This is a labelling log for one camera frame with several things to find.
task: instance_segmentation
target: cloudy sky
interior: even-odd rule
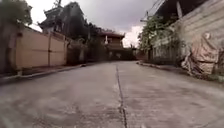
[[[53,7],[55,0],[27,0],[33,7],[32,19],[34,24],[45,19],[43,10]],[[72,0],[62,0],[62,5]],[[142,30],[140,19],[152,7],[156,0],[76,0],[88,21],[118,32],[126,33],[124,45],[137,45],[137,35]]]

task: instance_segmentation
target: curb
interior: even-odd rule
[[[140,65],[140,66],[145,66],[145,67],[151,67],[151,68],[156,68],[156,69],[160,69],[160,70],[164,70],[164,71],[170,71],[170,72],[173,72],[173,73],[178,73],[178,74],[181,74],[181,75],[185,75],[185,76],[189,76],[189,77],[192,77],[192,78],[196,78],[196,79],[200,79],[200,80],[206,80],[206,81],[212,81],[212,82],[216,82],[216,83],[219,83],[219,84],[223,84],[224,83],[224,78],[216,78],[217,76],[215,75],[189,75],[186,71],[184,70],[180,70],[180,69],[169,69],[169,68],[166,68],[166,67],[162,67],[162,66],[158,66],[158,65],[154,65],[154,64],[148,64],[148,63],[144,63],[144,62],[137,62],[136,64]]]
[[[81,65],[77,65],[74,67],[67,67],[67,68],[63,68],[63,69],[57,69],[57,70],[52,70],[52,71],[47,71],[47,72],[42,72],[42,73],[35,73],[32,75],[23,75],[23,76],[16,75],[16,76],[11,76],[11,77],[3,77],[3,78],[0,78],[0,85],[23,81],[23,80],[30,80],[30,79],[34,79],[34,78],[38,78],[38,77],[44,77],[44,76],[59,73],[59,72],[65,72],[65,71],[70,71],[70,70],[74,70],[74,69],[78,69],[78,68],[92,66],[95,64],[98,64],[98,63],[81,64]]]

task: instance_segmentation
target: concrete wall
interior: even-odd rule
[[[11,63],[16,70],[66,64],[67,42],[25,28],[11,50]]]
[[[185,15],[174,23],[177,34],[181,39],[178,51],[167,48],[171,45],[170,37],[155,41],[153,46],[153,59],[171,60],[170,55],[178,54],[176,59],[183,60],[189,53],[190,46],[195,38],[209,33],[209,39],[219,49],[224,49],[224,0],[208,0],[203,5]]]
[[[11,70],[9,47],[15,42],[16,31],[17,28],[15,26],[10,24],[2,25],[0,23],[0,74],[8,73]]]
[[[188,46],[196,36],[210,33],[210,41],[218,47],[224,42],[224,0],[208,0],[199,8],[180,19],[180,37],[186,43],[183,56],[187,54]]]

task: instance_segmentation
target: road crack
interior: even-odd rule
[[[124,96],[123,96],[123,92],[122,92],[122,88],[121,88],[121,83],[120,83],[120,76],[119,76],[119,69],[118,69],[118,65],[116,65],[116,79],[117,79],[117,84],[119,87],[119,93],[120,93],[120,113],[122,114],[122,118],[123,118],[123,123],[124,123],[124,127],[128,128],[128,124],[127,124],[127,115],[126,115],[126,110],[124,107]]]

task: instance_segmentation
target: concrete road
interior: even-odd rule
[[[1,86],[0,128],[223,128],[218,86],[134,62],[99,64]]]

